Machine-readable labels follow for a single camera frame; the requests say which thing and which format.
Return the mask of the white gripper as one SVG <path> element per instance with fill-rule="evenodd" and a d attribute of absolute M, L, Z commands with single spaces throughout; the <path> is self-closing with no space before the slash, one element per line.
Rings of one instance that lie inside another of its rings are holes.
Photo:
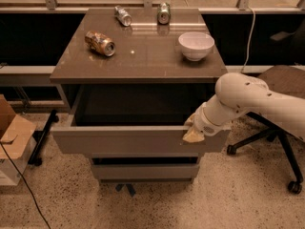
<path fill-rule="evenodd" d="M 184 141 L 189 143 L 201 142 L 205 139 L 205 136 L 214 136 L 221 131 L 228 131 L 231 129 L 229 122 L 220 126 L 212 124 L 212 122 L 205 116 L 205 107 L 205 103 L 201 104 L 184 122 L 185 126 L 192 126 L 189 128 L 187 133 L 183 135 Z"/>

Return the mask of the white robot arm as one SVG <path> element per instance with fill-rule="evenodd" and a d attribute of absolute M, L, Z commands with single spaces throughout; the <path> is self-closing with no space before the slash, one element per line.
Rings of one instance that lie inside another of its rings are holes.
<path fill-rule="evenodd" d="M 186 120 L 189 130 L 183 140 L 203 141 L 247 113 L 261 115 L 298 139 L 305 139 L 304 99 L 273 92 L 261 79 L 226 73 L 216 81 L 215 94 Z"/>

